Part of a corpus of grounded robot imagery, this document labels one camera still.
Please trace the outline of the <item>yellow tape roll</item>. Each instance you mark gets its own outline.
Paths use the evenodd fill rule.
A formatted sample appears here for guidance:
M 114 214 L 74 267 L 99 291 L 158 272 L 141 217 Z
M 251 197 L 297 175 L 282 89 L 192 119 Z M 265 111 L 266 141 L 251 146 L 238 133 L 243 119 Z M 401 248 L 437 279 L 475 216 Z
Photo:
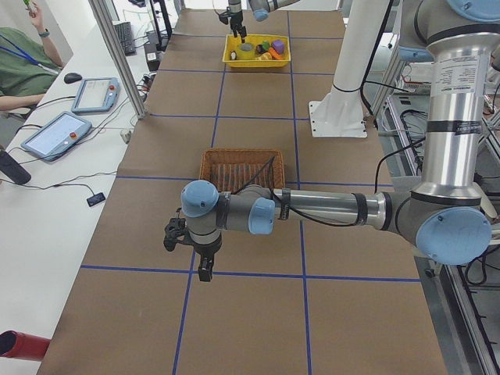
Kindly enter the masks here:
M 255 59 L 255 46 L 252 43 L 241 43 L 236 48 L 237 60 Z

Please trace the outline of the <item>yellow plastic basket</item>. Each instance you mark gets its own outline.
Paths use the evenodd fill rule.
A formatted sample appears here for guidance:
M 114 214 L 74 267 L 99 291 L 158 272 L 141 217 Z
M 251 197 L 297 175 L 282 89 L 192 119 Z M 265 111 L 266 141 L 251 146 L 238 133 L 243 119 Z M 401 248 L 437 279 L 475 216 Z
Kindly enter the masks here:
M 226 36 L 223 63 L 234 68 L 283 67 L 291 61 L 288 37 L 250 34 L 245 42 L 232 34 Z

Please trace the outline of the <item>brown wicker basket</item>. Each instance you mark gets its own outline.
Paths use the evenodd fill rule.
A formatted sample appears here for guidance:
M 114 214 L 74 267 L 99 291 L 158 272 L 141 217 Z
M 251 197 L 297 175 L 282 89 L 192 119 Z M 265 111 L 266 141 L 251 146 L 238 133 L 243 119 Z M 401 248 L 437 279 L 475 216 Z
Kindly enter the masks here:
M 214 184 L 218 191 L 238 192 L 257 184 L 274 188 L 285 186 L 284 160 L 274 149 L 211 148 L 202 155 L 200 180 Z

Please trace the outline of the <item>toy croissant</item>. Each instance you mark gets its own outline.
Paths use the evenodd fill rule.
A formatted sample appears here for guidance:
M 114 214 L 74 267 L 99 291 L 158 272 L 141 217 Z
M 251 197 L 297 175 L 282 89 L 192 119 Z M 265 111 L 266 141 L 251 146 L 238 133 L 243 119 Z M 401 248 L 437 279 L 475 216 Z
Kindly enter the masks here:
M 259 61 L 267 61 L 267 60 L 272 60 L 273 57 L 270 53 L 266 52 L 266 53 L 262 54 L 261 56 L 258 56 L 256 59 Z

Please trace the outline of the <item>purple foam block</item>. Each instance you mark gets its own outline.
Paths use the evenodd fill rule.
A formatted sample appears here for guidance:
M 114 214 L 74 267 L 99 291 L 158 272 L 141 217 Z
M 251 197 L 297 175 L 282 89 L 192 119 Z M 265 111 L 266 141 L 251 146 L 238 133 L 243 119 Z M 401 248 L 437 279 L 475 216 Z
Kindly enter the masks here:
M 277 55 L 282 57 L 285 52 L 286 44 L 282 40 L 277 39 L 271 42 L 271 48 L 276 52 Z

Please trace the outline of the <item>toy carrot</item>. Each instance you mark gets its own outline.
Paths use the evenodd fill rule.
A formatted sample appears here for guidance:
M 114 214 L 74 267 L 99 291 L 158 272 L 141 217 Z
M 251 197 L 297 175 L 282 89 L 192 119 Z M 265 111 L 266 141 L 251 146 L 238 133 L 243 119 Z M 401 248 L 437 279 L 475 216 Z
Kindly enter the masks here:
M 267 52 L 272 56 L 272 59 L 275 59 L 275 60 L 283 60 L 284 59 L 283 56 L 272 47 L 269 47 Z

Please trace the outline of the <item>black keyboard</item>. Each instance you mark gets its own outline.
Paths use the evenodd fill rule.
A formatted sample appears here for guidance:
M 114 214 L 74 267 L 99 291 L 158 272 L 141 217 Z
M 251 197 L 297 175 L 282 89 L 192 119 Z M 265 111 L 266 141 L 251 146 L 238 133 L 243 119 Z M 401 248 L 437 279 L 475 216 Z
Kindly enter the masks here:
M 114 24 L 113 26 L 124 54 L 134 55 L 136 53 L 136 47 L 131 23 L 122 22 Z

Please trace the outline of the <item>small black usb device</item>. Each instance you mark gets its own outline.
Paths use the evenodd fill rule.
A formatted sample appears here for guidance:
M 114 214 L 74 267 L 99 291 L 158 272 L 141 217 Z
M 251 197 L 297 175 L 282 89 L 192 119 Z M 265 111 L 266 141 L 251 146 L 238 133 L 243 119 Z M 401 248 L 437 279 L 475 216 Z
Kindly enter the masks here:
M 87 205 L 89 207 L 93 207 L 104 201 L 105 201 L 105 195 L 102 192 L 99 192 L 87 198 Z

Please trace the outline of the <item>far teach pendant tablet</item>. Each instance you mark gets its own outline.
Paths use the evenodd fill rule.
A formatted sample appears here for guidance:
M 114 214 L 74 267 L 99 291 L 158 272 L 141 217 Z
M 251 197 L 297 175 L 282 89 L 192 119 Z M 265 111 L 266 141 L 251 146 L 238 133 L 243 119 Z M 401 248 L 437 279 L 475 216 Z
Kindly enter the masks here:
M 120 83 L 115 77 L 85 78 L 81 81 L 71 111 L 85 115 L 106 113 L 116 103 Z

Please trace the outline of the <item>teach pendant tablet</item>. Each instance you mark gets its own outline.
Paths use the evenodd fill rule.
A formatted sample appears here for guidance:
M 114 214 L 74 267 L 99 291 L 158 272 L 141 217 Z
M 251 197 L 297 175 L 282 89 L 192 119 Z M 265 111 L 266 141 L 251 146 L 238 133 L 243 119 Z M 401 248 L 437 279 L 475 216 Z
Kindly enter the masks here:
M 50 162 L 69 151 L 91 129 L 91 122 L 62 112 L 21 144 L 21 148 Z
M 115 77 L 85 78 L 81 81 L 71 111 L 85 115 L 106 113 L 116 103 L 120 83 Z

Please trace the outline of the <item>black computer mouse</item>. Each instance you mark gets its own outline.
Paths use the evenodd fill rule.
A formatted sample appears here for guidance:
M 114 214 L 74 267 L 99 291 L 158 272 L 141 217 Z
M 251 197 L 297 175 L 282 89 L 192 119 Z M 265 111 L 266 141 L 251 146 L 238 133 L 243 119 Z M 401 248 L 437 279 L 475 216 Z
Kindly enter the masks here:
M 83 77 L 79 73 L 67 73 L 64 76 L 63 81 L 65 84 L 73 84 L 81 81 L 82 79 Z

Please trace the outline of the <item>near teach pendant tablet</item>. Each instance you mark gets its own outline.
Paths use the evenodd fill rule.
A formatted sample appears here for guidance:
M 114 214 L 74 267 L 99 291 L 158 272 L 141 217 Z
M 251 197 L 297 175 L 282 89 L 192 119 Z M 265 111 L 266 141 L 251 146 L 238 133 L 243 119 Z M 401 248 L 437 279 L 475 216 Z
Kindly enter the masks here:
M 62 112 L 21 144 L 21 148 L 50 162 L 69 151 L 91 129 L 91 122 Z

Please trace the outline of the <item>red cylinder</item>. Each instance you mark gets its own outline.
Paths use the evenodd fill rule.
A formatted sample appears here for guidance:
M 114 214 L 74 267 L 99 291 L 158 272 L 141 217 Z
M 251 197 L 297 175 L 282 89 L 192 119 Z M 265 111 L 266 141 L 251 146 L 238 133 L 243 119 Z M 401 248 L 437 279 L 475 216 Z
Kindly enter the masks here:
M 51 340 L 14 330 L 1 333 L 1 357 L 41 362 Z

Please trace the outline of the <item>person in green shirt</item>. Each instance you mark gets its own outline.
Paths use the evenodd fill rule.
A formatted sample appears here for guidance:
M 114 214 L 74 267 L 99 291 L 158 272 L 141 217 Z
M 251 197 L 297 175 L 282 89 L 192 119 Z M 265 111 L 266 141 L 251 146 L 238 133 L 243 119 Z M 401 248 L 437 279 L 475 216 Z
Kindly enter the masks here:
M 33 108 L 43 99 L 64 67 L 64 62 L 45 27 L 42 8 L 27 6 L 40 42 L 12 27 L 1 28 L 1 110 Z

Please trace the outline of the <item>black bottle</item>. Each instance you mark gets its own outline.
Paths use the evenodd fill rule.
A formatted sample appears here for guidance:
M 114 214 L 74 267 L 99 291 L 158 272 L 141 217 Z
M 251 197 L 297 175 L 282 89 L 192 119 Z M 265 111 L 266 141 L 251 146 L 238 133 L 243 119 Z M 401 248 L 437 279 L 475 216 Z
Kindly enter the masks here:
M 31 175 L 4 149 L 0 155 L 1 171 L 15 184 L 26 184 Z

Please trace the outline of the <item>aluminium frame post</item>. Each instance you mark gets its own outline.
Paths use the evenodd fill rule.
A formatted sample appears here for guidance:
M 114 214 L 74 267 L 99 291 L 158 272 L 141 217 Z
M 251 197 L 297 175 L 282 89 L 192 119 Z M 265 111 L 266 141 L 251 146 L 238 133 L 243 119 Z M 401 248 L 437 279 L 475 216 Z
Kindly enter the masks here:
M 120 75 L 127 97 L 132 104 L 136 117 L 141 120 L 146 115 L 145 105 L 141 96 L 138 94 L 136 82 L 121 47 L 120 41 L 116 35 L 109 10 L 107 9 L 105 2 L 102 0 L 89 0 L 88 2 L 98 24 L 99 30 L 101 31 L 105 45 Z

